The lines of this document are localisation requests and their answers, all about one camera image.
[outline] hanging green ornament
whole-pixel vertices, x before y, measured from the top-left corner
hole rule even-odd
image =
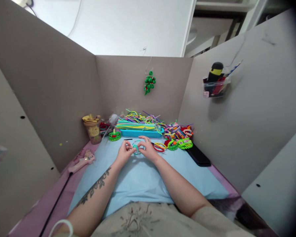
[[[155,86],[154,84],[156,83],[156,78],[152,76],[153,75],[153,72],[150,71],[149,72],[149,76],[146,76],[146,79],[145,79],[145,95],[148,94],[150,92],[150,89],[153,89]]]

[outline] blue mat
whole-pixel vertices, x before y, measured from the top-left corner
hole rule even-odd
[[[118,141],[110,142],[105,137],[102,140],[94,153],[96,161],[86,169],[73,196],[68,214],[114,162],[123,139],[124,137]],[[132,144],[136,140],[142,139],[133,138],[130,143]],[[164,140],[155,139],[152,142],[163,143]],[[228,191],[215,176],[206,167],[197,166],[185,150],[167,150],[159,154],[207,199],[224,199],[228,196]],[[174,203],[157,168],[142,154],[132,155],[121,170],[103,218],[130,201]]]

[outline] black phone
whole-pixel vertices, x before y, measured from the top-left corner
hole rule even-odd
[[[192,157],[192,159],[195,161],[195,163],[198,166],[201,167],[209,167],[211,166],[210,160],[204,155],[203,152],[197,148],[195,144],[190,149],[186,149],[186,151],[189,153],[189,155]]]

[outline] clear plastic container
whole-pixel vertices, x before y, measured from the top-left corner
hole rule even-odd
[[[222,97],[225,94],[227,85],[230,83],[230,77],[226,77],[223,81],[203,83],[204,91],[203,97],[213,98]]]

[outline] forearm tattoo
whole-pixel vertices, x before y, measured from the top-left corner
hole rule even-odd
[[[76,205],[76,207],[78,207],[80,204],[84,204],[86,201],[88,201],[88,196],[90,194],[90,198],[93,196],[94,194],[94,190],[97,189],[99,187],[99,189],[101,189],[102,186],[104,186],[104,179],[106,178],[106,176],[108,176],[109,170],[111,169],[111,167],[109,167],[104,174],[98,179],[98,181],[96,181],[92,187],[86,192],[86,194],[81,198],[81,200],[78,202],[78,204]]]

